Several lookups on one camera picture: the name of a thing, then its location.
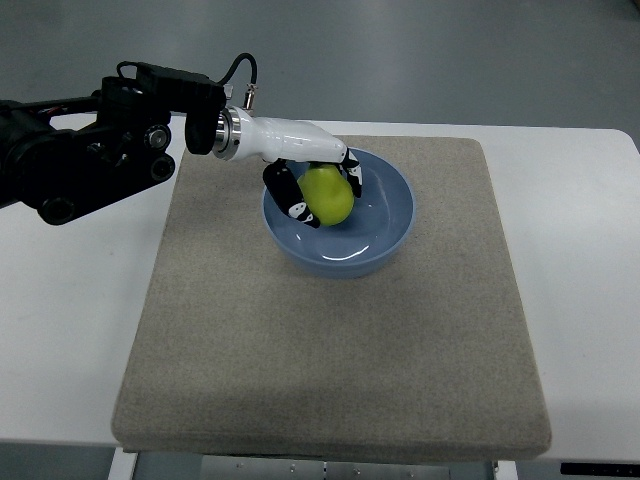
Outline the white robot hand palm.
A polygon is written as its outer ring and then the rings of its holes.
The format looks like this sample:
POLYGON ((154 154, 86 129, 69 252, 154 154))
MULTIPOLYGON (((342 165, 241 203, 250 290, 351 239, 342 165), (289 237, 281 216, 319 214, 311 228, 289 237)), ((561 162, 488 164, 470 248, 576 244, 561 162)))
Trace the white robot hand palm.
POLYGON ((307 121, 253 117, 242 108, 228 107, 219 117, 214 155, 224 161, 257 156, 268 163, 340 164, 347 158, 347 146, 307 121))

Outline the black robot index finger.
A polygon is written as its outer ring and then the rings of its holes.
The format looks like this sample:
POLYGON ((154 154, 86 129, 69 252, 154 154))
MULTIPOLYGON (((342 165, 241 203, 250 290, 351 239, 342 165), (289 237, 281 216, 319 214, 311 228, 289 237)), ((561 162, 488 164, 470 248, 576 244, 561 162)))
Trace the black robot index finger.
POLYGON ((349 148, 345 151, 343 160, 340 163, 340 168, 346 174, 346 180, 351 187, 353 195, 360 197, 362 195, 363 185, 361 165, 349 148))

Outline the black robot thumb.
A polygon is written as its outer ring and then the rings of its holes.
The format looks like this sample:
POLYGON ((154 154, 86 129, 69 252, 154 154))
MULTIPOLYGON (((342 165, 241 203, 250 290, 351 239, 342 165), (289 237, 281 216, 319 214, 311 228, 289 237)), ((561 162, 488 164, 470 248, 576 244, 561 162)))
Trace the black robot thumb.
POLYGON ((263 182, 284 215, 312 228, 320 227, 319 218, 311 212, 285 160, 268 164, 263 171, 263 182))

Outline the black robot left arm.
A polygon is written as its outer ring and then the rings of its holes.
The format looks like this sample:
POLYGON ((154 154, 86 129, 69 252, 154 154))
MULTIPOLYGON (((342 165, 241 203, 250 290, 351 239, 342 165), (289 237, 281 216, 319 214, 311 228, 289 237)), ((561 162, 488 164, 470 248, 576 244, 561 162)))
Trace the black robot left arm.
POLYGON ((169 180, 173 114, 185 116, 185 141, 195 155, 224 161, 252 156, 265 163, 263 181, 280 211, 310 227, 310 207, 291 163, 328 164, 355 197, 362 170, 344 142, 305 121, 258 117, 257 83, 243 104, 229 105, 230 77, 134 64, 103 78, 77 98, 1 104, 1 203, 22 203, 48 224, 63 225, 169 180))

